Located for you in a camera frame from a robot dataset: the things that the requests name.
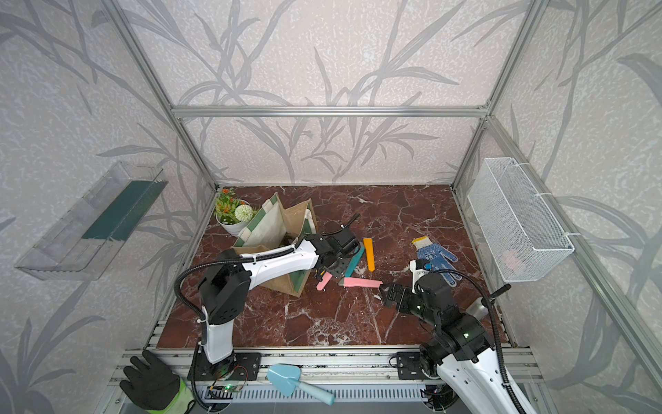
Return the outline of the blue dotted work glove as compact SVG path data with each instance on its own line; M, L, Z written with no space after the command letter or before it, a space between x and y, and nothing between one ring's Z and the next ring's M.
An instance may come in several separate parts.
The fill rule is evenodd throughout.
M427 236L414 239L412 244L417 249L417 259L429 260L431 271L455 269L453 264L458 261L458 257L443 246L433 243Z

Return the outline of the potted artificial flowers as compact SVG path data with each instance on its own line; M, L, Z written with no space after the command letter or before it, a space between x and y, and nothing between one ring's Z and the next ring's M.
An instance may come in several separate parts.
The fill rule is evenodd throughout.
M215 196L214 217L231 236L238 237L257 214L251 205L237 198L234 188L221 188Z

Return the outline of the light blue garden trowel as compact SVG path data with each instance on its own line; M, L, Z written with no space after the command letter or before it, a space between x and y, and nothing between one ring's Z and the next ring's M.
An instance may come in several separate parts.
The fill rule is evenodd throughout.
M267 379L285 397L291 397L296 390L301 390L326 405L333 405L334 394L301 381L301 373L300 367L276 364L269 367Z

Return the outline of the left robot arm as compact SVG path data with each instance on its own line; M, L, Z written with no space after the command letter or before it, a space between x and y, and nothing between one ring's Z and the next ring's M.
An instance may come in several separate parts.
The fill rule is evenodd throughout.
M255 287L293 272L329 272L341 260L358 252L360 240L348 227L329 234L309 234L295 243L265 252L240 255L234 250L221 258L191 267L177 276L177 299L197 316L203 326L201 345L211 364L224 362L234 353L234 320L244 311L248 293ZM208 269L198 284L201 305L182 293L184 279Z

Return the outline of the teal utility knife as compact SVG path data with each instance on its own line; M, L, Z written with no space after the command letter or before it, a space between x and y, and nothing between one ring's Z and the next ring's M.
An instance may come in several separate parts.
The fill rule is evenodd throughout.
M359 250L354 254L353 258L350 260L348 264L348 268L344 274L346 278L351 278L356 267L359 265L359 262L365 253L365 247L363 243L360 243Z

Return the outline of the pink utility knife grey tip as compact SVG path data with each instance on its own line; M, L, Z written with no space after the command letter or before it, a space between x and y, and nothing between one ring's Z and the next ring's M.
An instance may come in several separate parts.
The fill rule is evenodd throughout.
M331 281L331 279L333 279L333 274L331 274L329 272L324 272L322 274L322 278L317 283L317 286L315 287L315 289L317 289L317 291L319 291L319 292L323 291L325 289L325 287L327 286L327 284L329 284L329 281Z

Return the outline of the black green rubber glove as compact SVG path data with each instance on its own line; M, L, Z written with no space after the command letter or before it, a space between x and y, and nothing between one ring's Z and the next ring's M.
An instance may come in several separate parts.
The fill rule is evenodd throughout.
M130 358L131 365L123 369L126 379L120 382L132 403L147 413L191 413L196 402L184 380L151 351L141 355Z

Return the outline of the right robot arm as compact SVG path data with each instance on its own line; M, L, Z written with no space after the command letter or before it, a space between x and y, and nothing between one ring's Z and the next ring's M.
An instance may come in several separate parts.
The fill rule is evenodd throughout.
M460 310L440 272L424 274L412 288L382 284L379 295L384 306L432 327L432 339L420 346L415 364L407 361L408 355L398 354L401 380L423 375L441 381L473 413L535 412L505 365L491 304L489 334L477 317Z

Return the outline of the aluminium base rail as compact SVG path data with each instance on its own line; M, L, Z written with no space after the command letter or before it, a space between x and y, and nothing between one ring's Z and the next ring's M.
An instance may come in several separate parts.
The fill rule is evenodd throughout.
M193 349L153 348L155 355L171 367L176 374L186 377L189 373ZM267 369L276 364L289 364L302 369L302 379L313 384L395 384L400 368L398 353L419 354L419 346L335 346L335 347L257 347L238 348L235 352L239 365L234 374L248 373L255 378L248 385L268 385ZM249 362L249 354L260 354L258 362ZM544 383L541 369L529 348L508 348L503 350L505 364L518 384ZM141 356L140 350L124 351L120 362L110 376L109 386L118 386L126 376L122 372L129 365L129 359Z

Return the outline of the clear plastic wall bin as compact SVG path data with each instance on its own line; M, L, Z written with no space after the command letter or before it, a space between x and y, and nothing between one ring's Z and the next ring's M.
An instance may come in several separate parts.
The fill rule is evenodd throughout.
M40 280L99 279L167 184L161 167L116 162L16 268Z

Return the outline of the green Christmas jute pouch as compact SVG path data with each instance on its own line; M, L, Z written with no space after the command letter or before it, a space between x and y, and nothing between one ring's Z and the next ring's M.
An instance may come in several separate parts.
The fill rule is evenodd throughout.
M274 193L258 210L248 227L240 232L233 249L238 254L259 253L297 242L315 233L317 216L309 198L290 208L284 208ZM300 298L310 271L296 271L267 281L261 287Z

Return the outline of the orange utility knife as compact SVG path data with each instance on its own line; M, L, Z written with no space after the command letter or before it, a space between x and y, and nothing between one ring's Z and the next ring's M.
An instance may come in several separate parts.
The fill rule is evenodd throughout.
M372 238L364 238L363 244L365 248L365 258L367 259L368 270L370 272L374 272L376 270L376 264Z

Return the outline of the pink utility knife lying crosswise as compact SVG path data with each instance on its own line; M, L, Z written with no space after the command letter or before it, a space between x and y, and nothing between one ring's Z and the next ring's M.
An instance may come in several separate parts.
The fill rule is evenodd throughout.
M338 284L343 287L379 288L383 282L373 279L342 278Z

